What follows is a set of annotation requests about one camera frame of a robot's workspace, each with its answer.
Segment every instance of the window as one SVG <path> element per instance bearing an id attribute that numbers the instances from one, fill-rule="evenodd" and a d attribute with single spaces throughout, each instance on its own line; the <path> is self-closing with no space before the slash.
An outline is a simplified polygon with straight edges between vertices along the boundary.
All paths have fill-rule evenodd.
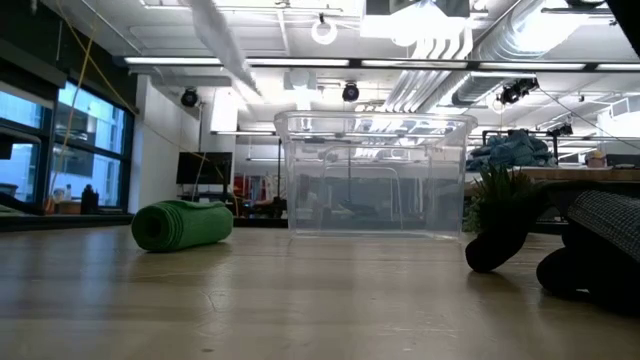
<path id="1" fill-rule="evenodd" d="M 56 144 L 53 152 L 51 181 L 59 166 L 62 145 Z M 99 194 L 98 205 L 118 206 L 120 205 L 120 160 L 68 147 L 53 190 L 64 191 L 67 185 L 71 185 L 71 200 L 80 201 L 85 187 L 91 185 L 93 191 Z"/>
<path id="2" fill-rule="evenodd" d="M 125 112 L 87 91 L 78 92 L 71 126 L 67 129 L 76 89 L 75 85 L 67 83 L 60 90 L 55 115 L 56 135 L 66 136 L 69 132 L 71 140 L 122 154 Z"/>
<path id="3" fill-rule="evenodd" d="M 33 202 L 38 145 L 14 144 L 11 159 L 0 160 L 0 192 Z"/>
<path id="4" fill-rule="evenodd" d="M 0 91 L 0 118 L 39 128 L 43 111 L 41 105 Z"/>

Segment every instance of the rolled yoga mat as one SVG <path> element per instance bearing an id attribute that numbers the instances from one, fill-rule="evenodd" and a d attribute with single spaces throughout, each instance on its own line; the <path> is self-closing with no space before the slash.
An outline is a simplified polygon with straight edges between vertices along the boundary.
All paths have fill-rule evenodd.
<path id="1" fill-rule="evenodd" d="M 224 240 L 233 228 L 233 214 L 223 203 L 162 201 L 136 214 L 131 232 L 148 251 L 177 251 Z"/>

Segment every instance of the black monitor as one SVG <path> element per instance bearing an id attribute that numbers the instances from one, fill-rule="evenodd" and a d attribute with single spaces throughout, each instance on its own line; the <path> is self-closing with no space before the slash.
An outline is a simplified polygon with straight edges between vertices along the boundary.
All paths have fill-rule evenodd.
<path id="1" fill-rule="evenodd" d="M 176 184 L 195 184 L 197 180 L 201 185 L 227 185 L 231 179 L 232 161 L 233 154 L 230 152 L 181 152 Z"/>

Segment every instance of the wooden table surface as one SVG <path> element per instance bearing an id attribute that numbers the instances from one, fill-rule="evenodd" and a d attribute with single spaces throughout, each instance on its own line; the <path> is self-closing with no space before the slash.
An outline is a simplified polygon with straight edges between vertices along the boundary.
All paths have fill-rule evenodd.
<path id="1" fill-rule="evenodd" d="M 235 229 L 174 254 L 127 227 L 0 234 L 0 358 L 640 359 L 640 322 L 541 292 L 532 236 L 495 274 L 466 241 Z"/>

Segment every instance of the ceiling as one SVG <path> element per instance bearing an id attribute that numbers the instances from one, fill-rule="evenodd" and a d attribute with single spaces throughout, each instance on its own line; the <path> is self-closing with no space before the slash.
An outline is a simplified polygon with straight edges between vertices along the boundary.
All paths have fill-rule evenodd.
<path id="1" fill-rule="evenodd" d="M 57 0 L 42 1 L 52 9 L 59 10 Z M 162 0 L 162 4 L 179 5 L 180 1 Z M 100 25 L 96 41 L 116 56 L 215 55 L 195 36 L 189 11 L 149 9 L 141 2 L 146 2 L 147 5 L 161 4 L 161 0 L 65 0 L 63 10 L 78 29 L 88 34 L 94 15 L 91 8 L 95 9 L 105 22 Z M 488 0 L 488 15 L 472 22 L 474 39 L 480 37 L 513 3 L 515 0 Z M 274 1 L 216 0 L 216 4 L 274 6 Z M 247 56 L 391 58 L 409 57 L 413 52 L 413 48 L 397 46 L 389 39 L 360 37 L 358 26 L 363 0 L 291 0 L 291 4 L 298 7 L 328 6 L 334 10 L 342 9 L 340 16 L 332 17 L 342 24 L 338 26 L 337 39 L 330 45 L 320 45 L 312 39 L 310 32 L 316 21 L 315 15 L 285 13 L 283 31 L 275 12 L 225 12 L 238 44 Z M 620 27 L 611 26 L 609 21 L 610 19 L 588 21 L 546 54 L 544 59 L 638 61 Z M 173 67 L 163 68 L 162 72 L 172 76 L 229 75 L 219 67 Z M 270 126 L 275 113 L 295 108 L 294 98 L 283 90 L 282 77 L 285 70 L 253 69 L 253 72 L 265 98 L 256 99 L 240 94 L 241 100 L 247 103 L 240 114 L 240 125 L 246 130 L 266 128 Z M 384 101 L 400 75 L 399 71 L 387 70 L 317 69 L 315 72 L 322 91 L 312 99 L 314 110 L 352 111 L 355 104 L 345 104 L 340 97 L 341 88 L 346 81 L 358 83 L 361 89 L 360 101 Z M 538 79 L 542 89 L 552 93 L 562 104 L 587 119 L 595 119 L 594 114 L 606 107 L 602 103 L 621 99 L 628 92 L 640 91 L 640 75 L 539 74 Z M 578 93 L 583 93 L 584 101 Z M 477 117 L 482 128 L 535 127 L 536 124 L 567 112 L 539 91 L 508 108 L 503 114 L 486 108 L 485 103 L 476 105 L 466 114 Z M 590 129 L 588 124 L 581 122 L 576 122 L 574 127 L 578 128 L 578 132 Z"/>

